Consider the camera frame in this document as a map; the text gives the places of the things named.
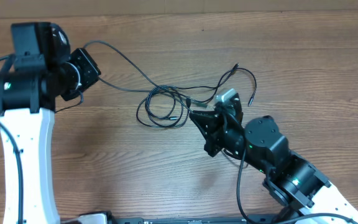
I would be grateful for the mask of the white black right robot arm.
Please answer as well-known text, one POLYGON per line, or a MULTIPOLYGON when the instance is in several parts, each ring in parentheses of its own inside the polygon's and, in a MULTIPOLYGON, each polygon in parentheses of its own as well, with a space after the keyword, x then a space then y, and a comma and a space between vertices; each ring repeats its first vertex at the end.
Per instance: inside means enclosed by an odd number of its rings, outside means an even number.
POLYGON ((242 117, 237 96, 217 102, 212 111, 190 113, 211 157, 228 152, 265 174, 264 187, 283 206, 274 223, 358 223, 358 211, 326 175, 289 148, 271 116, 245 126, 242 117))

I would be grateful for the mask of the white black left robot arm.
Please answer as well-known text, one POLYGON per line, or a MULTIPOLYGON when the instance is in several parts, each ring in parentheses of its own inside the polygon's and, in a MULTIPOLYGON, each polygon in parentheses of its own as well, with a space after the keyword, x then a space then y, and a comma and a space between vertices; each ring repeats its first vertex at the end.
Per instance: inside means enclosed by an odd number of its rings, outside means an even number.
POLYGON ((0 69, 0 133, 4 150, 4 223, 59 223, 53 193, 52 132, 57 97, 82 98, 100 70, 89 53, 72 50, 51 22, 11 26, 14 52, 0 69))

